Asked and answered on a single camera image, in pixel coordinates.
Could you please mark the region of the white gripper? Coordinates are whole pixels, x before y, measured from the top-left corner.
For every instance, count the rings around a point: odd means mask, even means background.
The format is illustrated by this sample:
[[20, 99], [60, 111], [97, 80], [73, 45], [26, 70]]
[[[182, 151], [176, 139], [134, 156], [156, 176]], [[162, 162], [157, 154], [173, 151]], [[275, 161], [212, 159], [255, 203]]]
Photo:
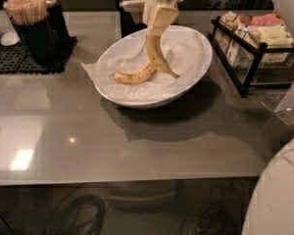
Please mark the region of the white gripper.
[[145, 0], [142, 20], [144, 24], [148, 25], [148, 33], [161, 36], [174, 22], [178, 14], [179, 10], [176, 4], [158, 0]]

